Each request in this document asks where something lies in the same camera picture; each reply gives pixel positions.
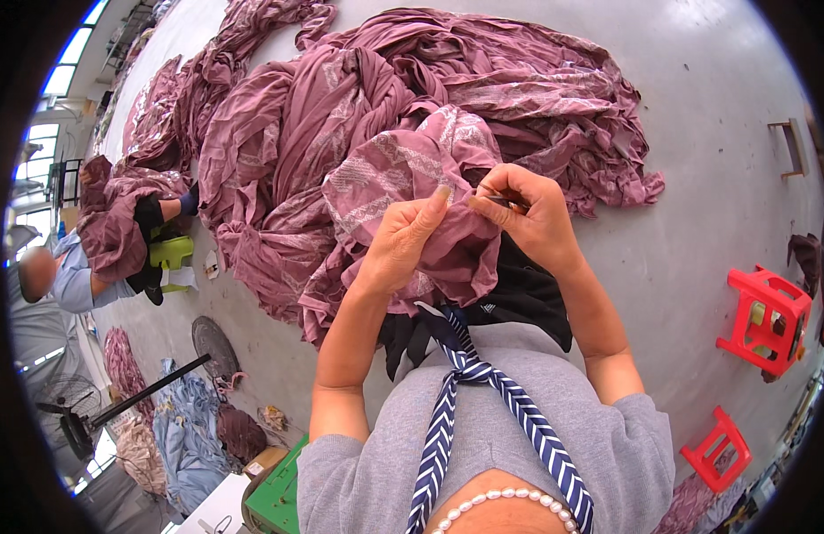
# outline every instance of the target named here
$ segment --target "pearl necklace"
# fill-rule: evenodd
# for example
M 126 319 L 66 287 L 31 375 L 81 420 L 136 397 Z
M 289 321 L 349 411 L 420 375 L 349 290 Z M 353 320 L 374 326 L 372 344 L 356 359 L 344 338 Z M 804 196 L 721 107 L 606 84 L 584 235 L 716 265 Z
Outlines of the pearl necklace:
M 511 497 L 519 497 L 523 499 L 527 497 L 532 501 L 537 501 L 543 506 L 547 507 L 553 514 L 556 514 L 561 521 L 563 521 L 563 526 L 569 531 L 569 534 L 579 534 L 578 532 L 578 525 L 572 519 L 572 515 L 569 513 L 569 510 L 563 507 L 562 504 L 555 501 L 555 498 L 546 495 L 542 491 L 538 489 L 528 489 L 528 488 L 504 488 L 501 490 L 498 489 L 490 489 L 485 494 L 481 493 L 479 496 L 472 498 L 470 501 L 465 501 L 462 503 L 458 508 L 451 508 L 448 512 L 448 517 L 439 521 L 438 527 L 436 530 L 432 532 L 432 534 L 444 534 L 446 530 L 450 528 L 454 521 L 459 519 L 460 515 L 463 512 L 467 512 L 472 508 L 472 506 L 483 504 L 486 501 L 491 501 L 497 499 L 499 497 L 504 497 L 505 499 L 509 499 Z

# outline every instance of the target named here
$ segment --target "light blue shirt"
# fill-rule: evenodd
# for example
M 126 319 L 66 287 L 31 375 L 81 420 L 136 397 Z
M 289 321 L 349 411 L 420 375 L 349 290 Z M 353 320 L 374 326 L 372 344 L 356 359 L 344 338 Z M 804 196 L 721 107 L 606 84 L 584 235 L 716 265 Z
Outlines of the light blue shirt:
M 57 267 L 51 290 L 60 308 L 72 314 L 82 314 L 94 307 L 103 307 L 120 298 L 136 295 L 127 280 L 119 280 L 92 297 L 92 269 L 80 245 L 77 230 L 72 230 L 57 243 L 53 257 L 58 259 L 62 254 L 65 254 L 65 259 Z

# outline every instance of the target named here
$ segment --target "light blue fabric pile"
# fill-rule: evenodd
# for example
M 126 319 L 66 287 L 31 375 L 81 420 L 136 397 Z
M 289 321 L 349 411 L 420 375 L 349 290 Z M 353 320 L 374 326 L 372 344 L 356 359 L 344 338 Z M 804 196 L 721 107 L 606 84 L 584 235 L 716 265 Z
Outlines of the light blue fabric pile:
M 162 361 L 162 376 L 178 368 Z M 219 400 L 194 372 L 162 388 L 154 413 L 154 441 L 166 470 L 169 502 L 191 514 L 228 475 L 222 442 L 216 437 Z

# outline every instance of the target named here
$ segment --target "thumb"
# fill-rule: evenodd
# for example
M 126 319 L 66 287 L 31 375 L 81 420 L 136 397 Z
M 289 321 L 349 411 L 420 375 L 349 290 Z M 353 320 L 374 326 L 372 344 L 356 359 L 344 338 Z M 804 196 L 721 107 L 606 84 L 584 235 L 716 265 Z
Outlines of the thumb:
M 495 224 L 499 225 L 506 231 L 510 231 L 516 227 L 519 217 L 512 209 L 504 208 L 495 204 L 488 198 L 470 197 L 469 206 L 474 211 L 481 214 L 486 219 L 490 219 Z
M 420 241 L 427 241 L 430 235 L 439 227 L 447 212 L 447 202 L 450 196 L 450 187 L 441 185 L 429 198 L 415 220 L 409 225 L 409 234 Z

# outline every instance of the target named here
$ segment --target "right hand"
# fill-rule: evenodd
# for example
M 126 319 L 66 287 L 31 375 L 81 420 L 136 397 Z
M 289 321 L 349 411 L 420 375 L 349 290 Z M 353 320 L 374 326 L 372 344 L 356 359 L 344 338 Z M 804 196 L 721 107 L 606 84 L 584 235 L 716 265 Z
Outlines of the right hand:
M 569 220 L 566 200 L 557 182 L 534 174 L 512 163 L 495 165 L 481 184 L 496 191 L 513 190 L 531 208 L 519 214 L 485 198 L 490 195 L 478 187 L 469 206 L 501 226 L 529 258 L 555 277 L 577 270 L 584 262 Z

